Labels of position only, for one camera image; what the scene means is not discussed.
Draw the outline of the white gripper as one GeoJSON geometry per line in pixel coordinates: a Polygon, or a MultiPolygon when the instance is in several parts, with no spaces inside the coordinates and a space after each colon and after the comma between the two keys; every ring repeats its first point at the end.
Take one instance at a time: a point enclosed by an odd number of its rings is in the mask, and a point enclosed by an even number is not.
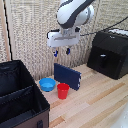
{"type": "MultiPolygon", "coordinates": [[[[80,29],[56,29],[47,33],[47,45],[51,48],[55,48],[53,51],[54,57],[58,56],[58,50],[56,47],[71,46],[77,44],[80,38],[80,29]]],[[[69,55],[71,48],[66,49],[66,55],[69,55]]]]}

